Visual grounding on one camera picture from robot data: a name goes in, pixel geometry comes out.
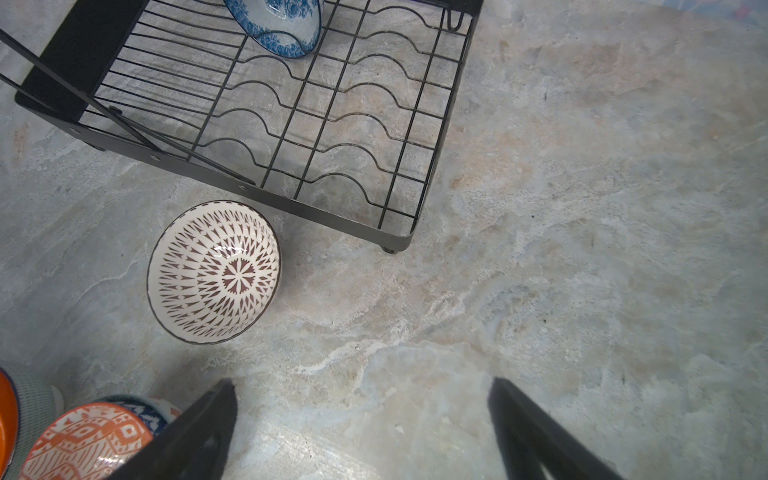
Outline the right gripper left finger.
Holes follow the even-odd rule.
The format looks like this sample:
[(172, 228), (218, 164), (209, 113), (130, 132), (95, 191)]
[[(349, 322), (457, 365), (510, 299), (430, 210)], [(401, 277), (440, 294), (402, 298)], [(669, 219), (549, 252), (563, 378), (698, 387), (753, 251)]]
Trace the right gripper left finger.
[(111, 479), (212, 479), (223, 476), (237, 420), (233, 381), (217, 382)]

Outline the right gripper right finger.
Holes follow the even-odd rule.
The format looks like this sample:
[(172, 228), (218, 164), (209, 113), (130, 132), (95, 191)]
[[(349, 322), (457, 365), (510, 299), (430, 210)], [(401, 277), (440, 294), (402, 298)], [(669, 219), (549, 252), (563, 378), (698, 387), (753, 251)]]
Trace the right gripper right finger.
[(493, 379), (487, 404), (509, 479), (621, 479), (510, 380)]

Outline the orange bowl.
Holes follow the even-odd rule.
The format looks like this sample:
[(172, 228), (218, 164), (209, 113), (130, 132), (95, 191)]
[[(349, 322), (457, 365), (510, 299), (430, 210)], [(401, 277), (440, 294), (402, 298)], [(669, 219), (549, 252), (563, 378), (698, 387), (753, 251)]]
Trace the orange bowl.
[(1, 478), (10, 472), (20, 422), (16, 391), (10, 377), (1, 371)]

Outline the blue floral bowl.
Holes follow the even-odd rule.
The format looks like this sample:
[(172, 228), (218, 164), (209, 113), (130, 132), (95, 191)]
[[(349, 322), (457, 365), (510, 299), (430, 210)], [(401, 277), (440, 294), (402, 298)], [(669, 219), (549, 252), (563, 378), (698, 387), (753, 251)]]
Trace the blue floral bowl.
[(224, 0), (244, 32), (262, 48), (283, 58), (312, 53), (323, 25), (319, 0)]

